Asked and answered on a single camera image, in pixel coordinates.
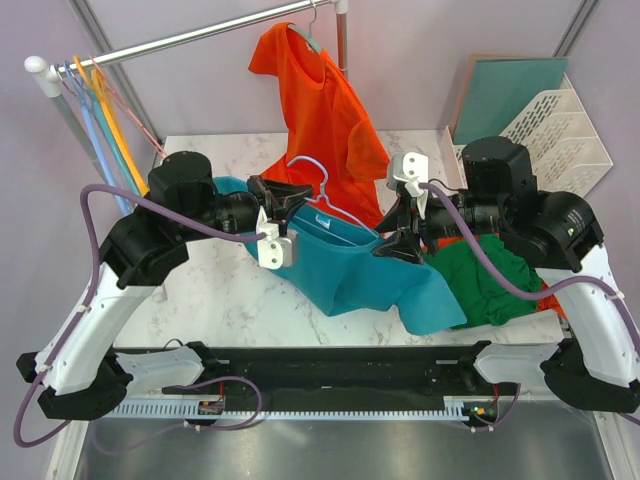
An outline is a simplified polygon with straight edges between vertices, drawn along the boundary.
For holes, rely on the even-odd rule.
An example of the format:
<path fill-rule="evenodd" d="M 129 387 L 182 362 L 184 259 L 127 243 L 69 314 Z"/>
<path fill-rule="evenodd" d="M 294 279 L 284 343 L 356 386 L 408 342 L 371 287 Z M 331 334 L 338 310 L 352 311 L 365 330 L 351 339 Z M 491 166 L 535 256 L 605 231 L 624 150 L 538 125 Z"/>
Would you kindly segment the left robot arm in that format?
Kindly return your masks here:
<path fill-rule="evenodd" d="M 216 187 L 210 160 L 193 151 L 169 155 L 148 175 L 143 197 L 104 241 L 90 240 L 93 273 L 86 292 L 50 344 L 17 361 L 23 378 L 42 387 L 38 405 L 48 419 L 95 420 L 123 400 L 167 387 L 208 393 L 219 369 L 200 342 L 145 354 L 118 353 L 113 343 L 138 307 L 188 258 L 187 245 L 217 238 L 254 243 L 259 263 L 279 269 L 293 262 L 288 224 L 313 195 L 295 185 L 250 177 L 241 191 Z"/>

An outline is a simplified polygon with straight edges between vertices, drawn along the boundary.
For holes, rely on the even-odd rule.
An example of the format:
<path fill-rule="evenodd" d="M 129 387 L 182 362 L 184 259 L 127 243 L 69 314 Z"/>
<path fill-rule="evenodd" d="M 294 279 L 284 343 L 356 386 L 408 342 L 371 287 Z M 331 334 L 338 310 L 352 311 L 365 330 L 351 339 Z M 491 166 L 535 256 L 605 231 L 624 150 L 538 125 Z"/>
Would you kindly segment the teal t shirt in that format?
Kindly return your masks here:
<path fill-rule="evenodd" d="M 289 228 L 297 233 L 293 265 L 272 273 L 294 285 L 323 314 L 396 307 L 405 330 L 418 336 L 466 322 L 434 267 L 375 256 L 372 250 L 381 238 L 361 226 L 307 204 Z"/>

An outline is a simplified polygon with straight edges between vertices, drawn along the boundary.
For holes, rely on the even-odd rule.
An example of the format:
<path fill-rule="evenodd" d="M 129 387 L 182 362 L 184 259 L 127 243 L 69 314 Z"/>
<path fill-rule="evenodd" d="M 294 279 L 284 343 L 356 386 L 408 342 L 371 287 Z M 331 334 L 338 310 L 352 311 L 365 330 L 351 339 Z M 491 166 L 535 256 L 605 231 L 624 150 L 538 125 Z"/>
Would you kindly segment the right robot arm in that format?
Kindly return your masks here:
<path fill-rule="evenodd" d="M 613 278 L 590 205 L 571 192 L 541 190 L 527 148 L 506 137 L 471 142 L 462 160 L 466 185 L 453 190 L 432 184 L 426 156 L 392 157 L 387 185 L 396 200 L 378 225 L 386 239 L 376 255 L 419 263 L 440 239 L 461 237 L 505 284 L 478 242 L 482 234 L 496 234 L 544 280 L 571 334 L 558 343 L 486 343 L 458 368 L 460 386 L 477 394 L 491 384 L 540 385 L 571 407 L 636 420 L 639 330 Z"/>

